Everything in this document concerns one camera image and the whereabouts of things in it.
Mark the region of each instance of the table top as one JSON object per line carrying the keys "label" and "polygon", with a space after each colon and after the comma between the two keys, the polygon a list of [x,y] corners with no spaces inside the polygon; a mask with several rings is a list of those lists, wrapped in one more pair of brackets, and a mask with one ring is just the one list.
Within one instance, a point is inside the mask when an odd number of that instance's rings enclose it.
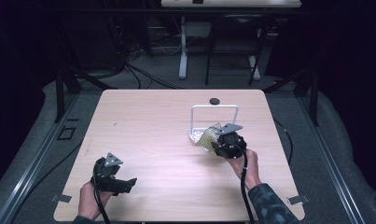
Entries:
{"label": "table top", "polygon": [[[110,90],[97,105],[63,194],[54,213],[58,221],[77,215],[79,190],[90,180],[94,163],[108,152],[124,161],[117,179],[138,178],[130,193],[112,197],[106,206],[118,221],[245,221],[249,220],[240,180],[221,157],[190,141],[194,105],[237,105],[237,133],[258,153],[259,175],[298,219],[301,204],[272,114],[263,91],[257,90]],[[234,109],[197,108],[194,128],[231,122]]]}
{"label": "table top", "polygon": [[161,0],[163,7],[300,7],[300,0],[204,0],[193,4],[192,0]]}

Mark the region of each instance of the hand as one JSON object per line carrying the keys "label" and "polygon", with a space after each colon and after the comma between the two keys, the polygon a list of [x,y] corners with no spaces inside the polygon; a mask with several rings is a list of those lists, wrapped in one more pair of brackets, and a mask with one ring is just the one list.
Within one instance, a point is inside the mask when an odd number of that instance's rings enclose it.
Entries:
{"label": "hand", "polygon": [[[245,187],[250,190],[254,186],[261,184],[258,170],[258,154],[255,151],[246,149],[246,158],[248,159],[247,171],[245,176]],[[231,165],[236,175],[241,179],[244,167],[244,155],[237,159],[226,159]]]}
{"label": "hand", "polygon": [[[113,194],[113,192],[100,191],[100,198],[104,207]],[[81,217],[86,217],[90,220],[95,220],[95,218],[97,218],[100,214],[101,212],[94,198],[94,186],[89,181],[80,189],[78,215]]]}

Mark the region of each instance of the light wood surface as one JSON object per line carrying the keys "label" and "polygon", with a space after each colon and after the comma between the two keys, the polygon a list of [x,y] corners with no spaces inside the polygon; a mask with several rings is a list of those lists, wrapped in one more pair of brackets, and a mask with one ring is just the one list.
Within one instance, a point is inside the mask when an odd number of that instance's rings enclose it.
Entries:
{"label": "light wood surface", "polygon": [[192,0],[161,0],[163,7],[300,7],[300,0],[204,0],[193,4]]}
{"label": "light wood surface", "polygon": [[[112,152],[124,161],[117,179],[138,180],[130,193],[110,199],[111,220],[248,220],[240,180],[229,164],[189,140],[191,107],[209,105],[214,97],[240,107],[236,124],[244,127],[237,133],[258,153],[261,180],[288,204],[286,198],[298,192],[262,91],[114,90],[100,99],[63,191],[72,199],[58,204],[55,219],[75,218],[79,190],[91,178],[95,161]],[[194,125],[224,125],[233,113],[197,110]],[[298,219],[304,217],[302,205],[288,206]]]}

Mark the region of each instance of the white desk leg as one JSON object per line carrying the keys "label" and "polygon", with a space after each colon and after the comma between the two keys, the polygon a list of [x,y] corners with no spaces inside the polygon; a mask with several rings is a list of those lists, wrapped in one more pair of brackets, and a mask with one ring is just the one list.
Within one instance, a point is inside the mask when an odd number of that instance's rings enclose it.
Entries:
{"label": "white desk leg", "polygon": [[[254,56],[249,56],[248,59],[249,59],[249,65],[251,65],[251,67],[253,67],[255,65],[255,61],[256,61],[255,57]],[[254,80],[255,81],[259,81],[260,80],[260,73],[259,73],[258,68],[255,70]]]}
{"label": "white desk leg", "polygon": [[185,17],[181,20],[181,64],[179,64],[179,78],[187,78],[188,67],[188,50],[187,50],[187,34],[185,31]]}

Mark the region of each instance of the sleeve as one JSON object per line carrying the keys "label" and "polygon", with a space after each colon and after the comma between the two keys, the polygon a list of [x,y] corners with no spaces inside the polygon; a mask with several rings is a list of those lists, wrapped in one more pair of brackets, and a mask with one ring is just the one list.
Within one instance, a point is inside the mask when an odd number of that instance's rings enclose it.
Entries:
{"label": "sleeve", "polygon": [[299,223],[268,184],[260,184],[250,189],[248,197],[254,205],[260,224]]}
{"label": "sleeve", "polygon": [[95,224],[95,221],[92,221],[86,217],[76,216],[72,224]]}

